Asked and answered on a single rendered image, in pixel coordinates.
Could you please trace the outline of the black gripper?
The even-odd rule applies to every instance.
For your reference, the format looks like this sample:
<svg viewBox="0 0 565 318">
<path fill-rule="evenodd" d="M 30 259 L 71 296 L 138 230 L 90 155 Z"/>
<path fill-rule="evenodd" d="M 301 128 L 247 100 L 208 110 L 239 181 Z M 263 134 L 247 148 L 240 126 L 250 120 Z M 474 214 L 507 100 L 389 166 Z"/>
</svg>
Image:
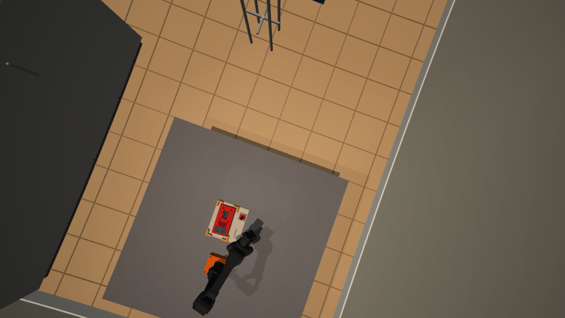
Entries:
<svg viewBox="0 0 565 318">
<path fill-rule="evenodd" d="M 252 241 L 256 239 L 256 234 L 254 234 L 252 230 L 249 230 L 248 233 L 252 234 L 252 236 L 253 236 Z M 239 240 L 239 239 L 238 239 L 238 240 Z M 236 241 L 234 241 L 234 242 L 228 244 L 228 246 L 226 247 L 227 251 L 230 251 L 231 247 L 232 247 L 236 242 L 238 242 L 238 240 L 236 240 Z M 251 241 L 251 242 L 252 242 L 252 241 Z"/>
</svg>

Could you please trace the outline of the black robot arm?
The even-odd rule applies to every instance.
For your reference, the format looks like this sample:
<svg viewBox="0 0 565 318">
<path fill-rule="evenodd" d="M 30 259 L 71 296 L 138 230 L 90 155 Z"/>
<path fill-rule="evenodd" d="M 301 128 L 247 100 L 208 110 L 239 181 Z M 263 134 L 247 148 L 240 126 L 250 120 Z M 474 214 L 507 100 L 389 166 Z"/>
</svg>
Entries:
<svg viewBox="0 0 565 318">
<path fill-rule="evenodd" d="M 210 312 L 214 305 L 215 298 L 219 294 L 220 288 L 231 273 L 232 269 L 242 261 L 243 257 L 246 257 L 253 252 L 253 247 L 249 246 L 252 239 L 252 234 L 245 232 L 238 242 L 231 247 L 226 265 L 223 265 L 224 263 L 222 262 L 215 261 L 214 266 L 212 266 L 207 272 L 209 282 L 207 283 L 205 290 L 195 299 L 192 304 L 192 309 L 199 312 L 202 316 Z"/>
</svg>

